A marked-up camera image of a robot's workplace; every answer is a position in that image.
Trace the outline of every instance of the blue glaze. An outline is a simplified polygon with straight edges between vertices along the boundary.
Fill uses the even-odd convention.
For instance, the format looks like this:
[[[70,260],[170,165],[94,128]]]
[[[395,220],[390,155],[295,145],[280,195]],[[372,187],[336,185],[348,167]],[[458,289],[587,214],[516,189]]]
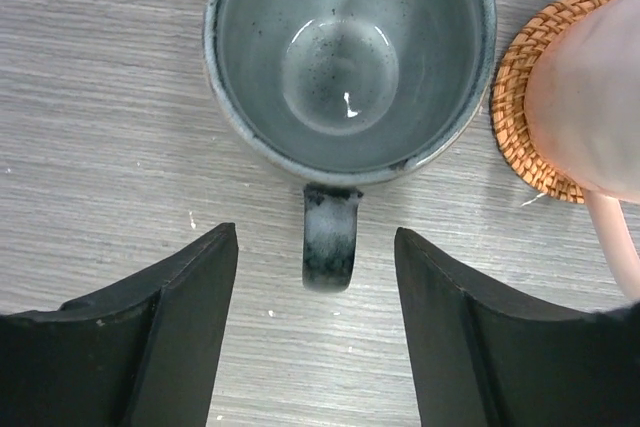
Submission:
[[[307,288],[339,292],[349,286],[361,198],[357,190],[304,189],[302,280]]]

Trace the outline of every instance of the dark speck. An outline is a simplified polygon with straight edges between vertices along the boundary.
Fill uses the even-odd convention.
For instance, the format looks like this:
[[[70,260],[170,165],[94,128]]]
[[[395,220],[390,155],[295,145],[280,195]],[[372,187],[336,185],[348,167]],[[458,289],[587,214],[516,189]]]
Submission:
[[[404,159],[401,160],[400,162],[396,162],[395,164],[391,164],[389,166],[389,168],[391,170],[404,170],[404,168],[407,166],[407,162],[409,162],[409,159]]]
[[[307,201],[312,204],[320,205],[325,201],[326,197],[333,197],[334,199],[349,200],[352,195],[356,194],[358,199],[362,198],[362,192],[359,190],[340,189],[332,187],[321,187],[308,185],[304,189],[304,195]]]

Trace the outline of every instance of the mug handle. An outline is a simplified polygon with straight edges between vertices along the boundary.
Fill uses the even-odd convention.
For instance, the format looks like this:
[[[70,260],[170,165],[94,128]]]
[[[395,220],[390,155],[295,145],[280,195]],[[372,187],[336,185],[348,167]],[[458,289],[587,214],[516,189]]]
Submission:
[[[302,282],[307,289],[341,292],[349,287],[361,198],[357,189],[305,187]]]
[[[620,201],[586,189],[582,192],[613,278],[627,298],[640,300],[640,258]]]

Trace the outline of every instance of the gray ceramic mug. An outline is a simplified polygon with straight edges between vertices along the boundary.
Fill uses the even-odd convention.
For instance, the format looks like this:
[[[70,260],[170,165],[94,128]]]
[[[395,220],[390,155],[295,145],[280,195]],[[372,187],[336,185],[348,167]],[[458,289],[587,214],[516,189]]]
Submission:
[[[301,186],[303,281],[349,285],[362,192],[426,165],[477,112],[494,0],[209,0],[204,54],[227,120]]]

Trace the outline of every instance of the pink mug handle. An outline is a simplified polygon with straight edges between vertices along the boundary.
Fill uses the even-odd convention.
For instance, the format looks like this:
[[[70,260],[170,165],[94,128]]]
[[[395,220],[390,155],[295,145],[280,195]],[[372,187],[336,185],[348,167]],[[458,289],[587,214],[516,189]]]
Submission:
[[[620,201],[585,189],[583,194],[613,278],[630,300],[640,300],[640,258]]]

